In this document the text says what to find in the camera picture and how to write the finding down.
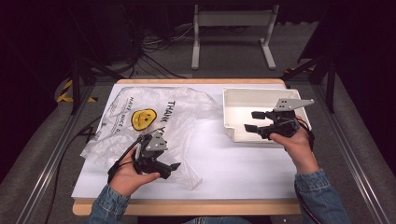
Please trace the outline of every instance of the denim jacket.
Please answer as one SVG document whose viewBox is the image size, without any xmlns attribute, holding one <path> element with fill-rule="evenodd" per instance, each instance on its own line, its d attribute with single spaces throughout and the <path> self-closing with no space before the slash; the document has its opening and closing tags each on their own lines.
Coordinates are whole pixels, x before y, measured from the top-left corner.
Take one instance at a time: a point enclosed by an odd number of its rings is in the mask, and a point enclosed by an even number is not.
<svg viewBox="0 0 396 224">
<path fill-rule="evenodd" d="M 300 208 L 304 223 L 350 223 L 338 192 L 330 185 L 323 170 L 295 176 L 296 193 L 301 195 Z M 84 223 L 122 223 L 122 215 L 130 201 L 106 185 L 92 205 Z M 248 224 L 241 217 L 198 217 L 186 224 Z"/>
</svg>

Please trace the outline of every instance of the metal frame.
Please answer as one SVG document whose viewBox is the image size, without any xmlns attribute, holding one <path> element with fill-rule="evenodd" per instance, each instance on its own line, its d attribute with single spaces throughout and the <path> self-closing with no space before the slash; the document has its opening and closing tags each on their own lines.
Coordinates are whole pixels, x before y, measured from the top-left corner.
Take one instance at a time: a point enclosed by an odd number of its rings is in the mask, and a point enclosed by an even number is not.
<svg viewBox="0 0 396 224">
<path fill-rule="evenodd" d="M 381 203 L 376 198 L 376 195 L 373 191 L 373 188 L 370 184 L 369 179 L 367 178 L 366 174 L 361 168 L 361 165 L 358 162 L 358 159 L 353 152 L 353 148 L 347 141 L 347 138 L 341 128 L 340 124 L 338 123 L 337 118 L 335 117 L 334 113 L 332 113 L 329 108 L 327 107 L 327 96 L 324 90 L 319 85 L 312 85 L 312 89 L 314 90 L 315 95 L 318 96 L 318 101 L 325 112 L 325 116 L 329 121 L 334 133 L 336 135 L 337 141 L 341 148 L 341 153 L 346 160 L 346 164 L 352 173 L 356 184 L 361 191 L 361 195 L 364 201 L 367 204 L 367 207 L 370 210 L 370 213 L 375 221 L 375 223 L 387 223 L 390 224 L 387 215 L 385 214 L 384 209 L 381 206 Z"/>
<path fill-rule="evenodd" d="M 191 68 L 194 70 L 199 68 L 200 26 L 267 26 L 265 38 L 260 38 L 260 44 L 268 68 L 271 70 L 276 69 L 268 44 L 274 29 L 278 9 L 279 6 L 275 5 L 272 10 L 261 11 L 199 11 L 198 5 L 195 5 L 194 45 L 192 48 Z"/>
<path fill-rule="evenodd" d="M 49 161 L 47 162 L 43 172 L 41 173 L 40 177 L 38 178 L 37 182 L 35 183 L 35 188 L 33 189 L 32 193 L 29 196 L 28 201 L 26 202 L 25 206 L 23 207 L 20 216 L 16 223 L 30 223 L 33 215 L 35 214 L 35 210 L 37 209 L 38 205 L 40 204 L 44 193 L 47 190 L 47 187 L 50 184 L 52 176 L 54 175 L 59 162 L 61 161 L 61 157 L 66 151 L 66 146 L 70 138 L 70 134 L 73 131 L 74 126 L 78 120 L 81 111 L 88 101 L 88 98 L 91 95 L 93 90 L 93 86 L 86 86 L 86 88 L 82 92 L 81 98 L 81 105 L 78 107 L 76 113 L 71 115 L 69 120 L 67 121 L 64 131 L 58 143 L 53 149 L 52 154 L 49 157 Z"/>
</svg>

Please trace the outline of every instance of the metal stand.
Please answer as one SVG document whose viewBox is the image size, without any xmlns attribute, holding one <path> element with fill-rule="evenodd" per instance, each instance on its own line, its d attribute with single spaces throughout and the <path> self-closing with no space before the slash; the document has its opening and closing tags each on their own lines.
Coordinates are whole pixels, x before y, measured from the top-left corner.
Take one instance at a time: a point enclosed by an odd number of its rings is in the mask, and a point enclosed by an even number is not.
<svg viewBox="0 0 396 224">
<path fill-rule="evenodd" d="M 274 6 L 272 10 L 260 11 L 199 11 L 198 5 L 195 5 L 191 68 L 194 70 L 199 68 L 200 26 L 267 26 L 265 38 L 260 39 L 260 44 L 269 69 L 276 69 L 268 44 L 274 29 L 278 9 L 279 6 Z"/>
</svg>

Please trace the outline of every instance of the yellow tape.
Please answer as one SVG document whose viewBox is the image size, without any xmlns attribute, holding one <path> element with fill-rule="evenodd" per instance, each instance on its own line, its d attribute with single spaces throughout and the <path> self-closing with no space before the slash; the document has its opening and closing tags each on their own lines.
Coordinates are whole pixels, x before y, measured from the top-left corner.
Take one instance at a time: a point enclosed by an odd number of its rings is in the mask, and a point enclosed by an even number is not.
<svg viewBox="0 0 396 224">
<path fill-rule="evenodd" d="M 71 97 L 66 97 L 67 92 L 69 91 L 70 87 L 73 85 L 73 80 L 69 78 L 69 80 L 64 84 L 64 88 L 61 91 L 61 94 L 59 95 L 58 99 L 56 102 L 67 102 L 67 103 L 73 103 L 73 98 Z M 90 97 L 88 99 L 89 103 L 96 103 L 98 101 L 97 97 Z"/>
</svg>

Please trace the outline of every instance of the wooden table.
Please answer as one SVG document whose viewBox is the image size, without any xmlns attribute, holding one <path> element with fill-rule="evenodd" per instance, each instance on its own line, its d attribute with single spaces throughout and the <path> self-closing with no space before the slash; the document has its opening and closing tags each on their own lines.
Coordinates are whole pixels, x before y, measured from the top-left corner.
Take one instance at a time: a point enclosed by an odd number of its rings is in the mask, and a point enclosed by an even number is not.
<svg viewBox="0 0 396 224">
<path fill-rule="evenodd" d="M 281 84 L 281 79 L 123 79 L 118 84 Z M 91 200 L 76 199 L 73 212 L 87 216 Z M 125 215 L 132 216 L 258 216 L 301 214 L 297 199 L 280 200 L 134 200 Z"/>
</svg>

